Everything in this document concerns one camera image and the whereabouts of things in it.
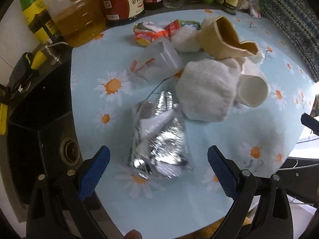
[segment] sink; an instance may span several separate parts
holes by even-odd
[[[8,158],[20,201],[29,204],[37,177],[57,177],[82,163],[72,115],[71,61],[45,77],[8,120]]]

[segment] paper cup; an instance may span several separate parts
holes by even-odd
[[[252,108],[258,107],[269,94],[267,78],[248,58],[245,58],[242,68],[236,101]]]

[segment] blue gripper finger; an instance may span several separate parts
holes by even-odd
[[[237,199],[237,180],[227,166],[226,159],[217,146],[211,146],[207,152],[208,162],[218,178],[227,197]]]
[[[96,158],[93,158],[94,162],[80,181],[78,195],[82,201],[93,194],[96,185],[110,162],[110,149],[102,146],[96,156]]]

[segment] sink drain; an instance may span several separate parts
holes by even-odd
[[[66,165],[77,165],[81,157],[78,142],[72,137],[64,138],[60,145],[60,156]]]

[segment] silver foil wrapper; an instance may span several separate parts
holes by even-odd
[[[192,169],[184,121],[172,94],[162,91],[155,102],[143,101],[135,110],[129,166],[140,177],[172,178]]]

